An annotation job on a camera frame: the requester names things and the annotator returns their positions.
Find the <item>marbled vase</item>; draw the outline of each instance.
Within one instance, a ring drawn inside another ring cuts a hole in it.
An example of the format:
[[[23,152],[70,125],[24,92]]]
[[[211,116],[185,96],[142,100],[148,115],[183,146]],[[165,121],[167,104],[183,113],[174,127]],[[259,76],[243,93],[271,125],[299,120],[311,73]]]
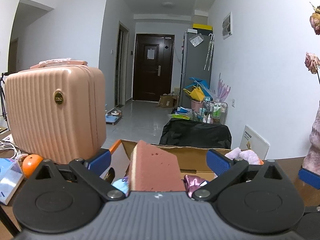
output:
[[[320,104],[309,139],[311,147],[303,160],[302,168],[320,176]]]

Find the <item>black table leg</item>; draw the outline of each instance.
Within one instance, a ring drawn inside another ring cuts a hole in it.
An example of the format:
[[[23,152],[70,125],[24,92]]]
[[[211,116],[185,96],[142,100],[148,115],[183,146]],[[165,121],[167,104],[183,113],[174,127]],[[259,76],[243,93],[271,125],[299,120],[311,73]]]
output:
[[[8,229],[13,237],[16,237],[20,231],[8,217],[7,213],[4,212],[2,206],[0,205],[0,221],[4,224],[4,226]]]

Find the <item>dried rose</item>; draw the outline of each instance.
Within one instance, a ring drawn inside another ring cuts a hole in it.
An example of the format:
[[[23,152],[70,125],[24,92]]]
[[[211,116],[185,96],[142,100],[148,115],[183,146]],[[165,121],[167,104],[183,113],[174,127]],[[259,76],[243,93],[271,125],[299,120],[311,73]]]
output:
[[[304,62],[308,70],[311,71],[312,74],[316,74],[318,72],[318,66],[320,66],[319,58],[313,54],[306,52],[306,60]]]
[[[310,16],[310,23],[315,30],[316,35],[320,35],[320,6],[312,6],[315,12]]]

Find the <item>tile floor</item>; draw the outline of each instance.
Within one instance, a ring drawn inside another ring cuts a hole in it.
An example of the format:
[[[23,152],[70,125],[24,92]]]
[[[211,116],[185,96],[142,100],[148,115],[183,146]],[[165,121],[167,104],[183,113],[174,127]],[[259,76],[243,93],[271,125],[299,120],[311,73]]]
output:
[[[162,129],[170,120],[171,108],[157,107],[157,103],[130,101],[121,108],[123,117],[116,125],[107,124],[107,139],[102,148],[108,149],[118,139],[144,140],[159,144]]]

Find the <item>suitcase logo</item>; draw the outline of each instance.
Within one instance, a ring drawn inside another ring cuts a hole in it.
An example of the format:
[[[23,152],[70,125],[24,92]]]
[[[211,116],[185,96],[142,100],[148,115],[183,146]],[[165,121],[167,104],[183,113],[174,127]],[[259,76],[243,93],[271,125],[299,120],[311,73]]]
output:
[[[55,92],[54,101],[57,105],[61,106],[63,104],[63,95],[60,91]]]

